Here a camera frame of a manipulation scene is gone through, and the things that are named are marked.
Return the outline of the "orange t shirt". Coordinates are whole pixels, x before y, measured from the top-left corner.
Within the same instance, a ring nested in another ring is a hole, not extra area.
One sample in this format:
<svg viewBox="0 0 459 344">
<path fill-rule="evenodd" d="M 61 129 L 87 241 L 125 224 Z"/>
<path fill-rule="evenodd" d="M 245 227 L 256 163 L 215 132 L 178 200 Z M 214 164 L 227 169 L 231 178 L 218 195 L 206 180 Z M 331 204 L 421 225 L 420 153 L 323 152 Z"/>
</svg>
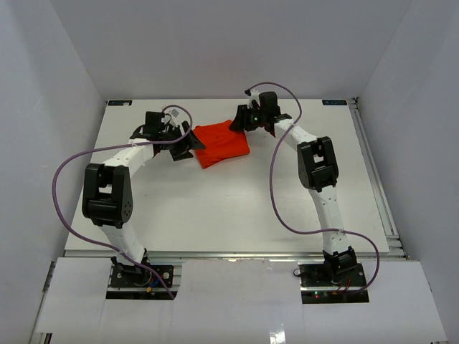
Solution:
<svg viewBox="0 0 459 344">
<path fill-rule="evenodd" d="M 194 134 L 205 145 L 205 149 L 195 150 L 203 169 L 250 153 L 245 133 L 231 131 L 231 124 L 231 120 L 226 120 L 221 123 L 195 127 Z"/>
</svg>

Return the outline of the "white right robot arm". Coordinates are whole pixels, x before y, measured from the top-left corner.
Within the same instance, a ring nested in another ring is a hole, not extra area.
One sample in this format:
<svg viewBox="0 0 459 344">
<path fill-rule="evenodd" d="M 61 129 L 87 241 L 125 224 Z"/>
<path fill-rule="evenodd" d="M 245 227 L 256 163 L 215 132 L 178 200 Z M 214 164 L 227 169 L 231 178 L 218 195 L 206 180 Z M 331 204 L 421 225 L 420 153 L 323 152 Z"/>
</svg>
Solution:
<svg viewBox="0 0 459 344">
<path fill-rule="evenodd" d="M 357 265 L 356 254 L 346 234 L 337 201 L 339 168 L 332 140 L 328 136 L 310 134 L 290 115 L 282 113 L 275 92 L 245 91 L 248 104 L 237 107 L 229 129 L 249 132 L 263 128 L 281 143 L 291 147 L 297 155 L 298 177 L 313 200 L 322 234 L 323 275 L 325 280 L 339 286 Z"/>
</svg>

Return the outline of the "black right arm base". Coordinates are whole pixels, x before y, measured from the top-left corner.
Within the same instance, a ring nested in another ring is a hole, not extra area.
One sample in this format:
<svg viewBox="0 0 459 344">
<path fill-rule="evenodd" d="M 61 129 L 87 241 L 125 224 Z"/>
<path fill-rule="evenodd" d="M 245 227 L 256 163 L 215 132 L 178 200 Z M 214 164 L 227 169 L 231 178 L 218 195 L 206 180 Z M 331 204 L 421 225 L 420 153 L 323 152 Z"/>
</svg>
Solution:
<svg viewBox="0 0 459 344">
<path fill-rule="evenodd" d="M 335 287 L 339 292 L 351 287 L 364 287 L 366 277 L 355 251 L 329 254 L 323 251 L 322 263 L 300 264 L 293 275 L 301 280 L 302 287 Z"/>
</svg>

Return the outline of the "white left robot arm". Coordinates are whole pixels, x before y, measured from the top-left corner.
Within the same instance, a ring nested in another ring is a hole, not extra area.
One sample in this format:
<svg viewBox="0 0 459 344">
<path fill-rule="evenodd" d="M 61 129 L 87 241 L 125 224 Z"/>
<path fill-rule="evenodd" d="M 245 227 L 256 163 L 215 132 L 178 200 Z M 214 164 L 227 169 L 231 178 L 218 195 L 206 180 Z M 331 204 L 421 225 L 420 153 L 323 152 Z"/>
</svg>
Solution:
<svg viewBox="0 0 459 344">
<path fill-rule="evenodd" d="M 131 176 L 161 151 L 174 161 L 192 158 L 192 150 L 206 146 L 196 137 L 187 121 L 178 124 L 171 113 L 146 112 L 145 122 L 137 127 L 130 146 L 103 163 L 90 163 L 85 169 L 82 213 L 98 226 L 110 244 L 133 261 L 127 278 L 137 286 L 151 279 L 146 249 L 128 224 L 133 213 Z"/>
</svg>

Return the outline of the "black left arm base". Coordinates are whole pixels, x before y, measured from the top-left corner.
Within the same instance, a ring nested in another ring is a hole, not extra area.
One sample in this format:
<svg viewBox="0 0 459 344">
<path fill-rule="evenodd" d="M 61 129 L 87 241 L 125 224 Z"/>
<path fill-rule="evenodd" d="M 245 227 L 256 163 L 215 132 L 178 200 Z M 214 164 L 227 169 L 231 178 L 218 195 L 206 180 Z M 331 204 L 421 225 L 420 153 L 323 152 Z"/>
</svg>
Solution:
<svg viewBox="0 0 459 344">
<path fill-rule="evenodd" d="M 109 282 L 110 287 L 163 287 L 157 276 L 149 270 L 136 265 L 120 263 L 116 257 L 112 257 L 110 260 L 112 262 L 112 271 Z M 162 278 L 167 287 L 171 287 L 173 285 L 173 265 L 152 265 L 148 263 L 146 258 L 143 258 L 142 264 L 154 270 Z"/>
</svg>

